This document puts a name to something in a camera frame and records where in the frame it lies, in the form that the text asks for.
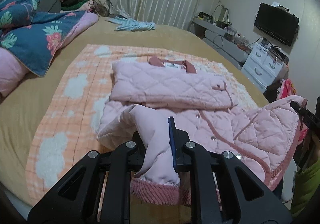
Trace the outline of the green sleeved forearm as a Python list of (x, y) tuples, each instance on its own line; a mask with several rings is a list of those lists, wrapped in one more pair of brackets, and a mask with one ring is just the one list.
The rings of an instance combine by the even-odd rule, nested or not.
[(304, 171), (296, 174), (295, 191), (291, 203), (293, 217), (297, 217), (311, 200), (319, 186), (319, 179), (319, 159)]

